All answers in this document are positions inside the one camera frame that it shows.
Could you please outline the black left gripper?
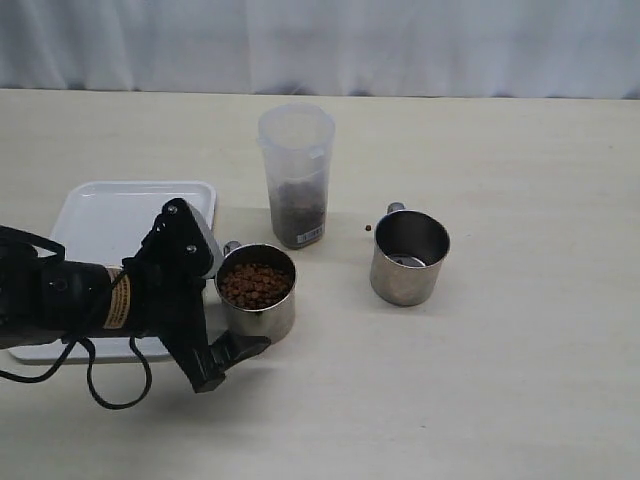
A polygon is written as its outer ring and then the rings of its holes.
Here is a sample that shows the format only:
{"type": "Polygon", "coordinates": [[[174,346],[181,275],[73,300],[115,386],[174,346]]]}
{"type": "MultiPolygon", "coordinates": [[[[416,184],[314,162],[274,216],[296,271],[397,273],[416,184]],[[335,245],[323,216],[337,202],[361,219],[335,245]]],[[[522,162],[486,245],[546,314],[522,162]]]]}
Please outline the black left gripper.
{"type": "Polygon", "coordinates": [[[266,336],[224,331],[209,345],[200,277],[206,266],[200,230],[181,197],[162,206],[134,257],[123,261],[133,310],[125,328],[160,340],[197,393],[217,388],[224,373],[271,346],[266,336]]]}

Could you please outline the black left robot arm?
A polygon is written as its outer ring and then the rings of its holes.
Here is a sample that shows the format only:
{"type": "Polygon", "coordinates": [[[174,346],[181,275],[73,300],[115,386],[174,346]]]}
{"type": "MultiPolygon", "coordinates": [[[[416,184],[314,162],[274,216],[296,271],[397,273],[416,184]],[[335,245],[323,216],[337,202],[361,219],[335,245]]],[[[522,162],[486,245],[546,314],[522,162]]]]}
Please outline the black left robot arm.
{"type": "Polygon", "coordinates": [[[165,203],[140,249],[118,267],[69,261],[63,245],[1,229],[1,346],[92,338],[156,337],[197,393],[212,391],[236,364],[271,341],[225,331],[207,337],[203,290],[222,253],[186,200],[165,203]]]}

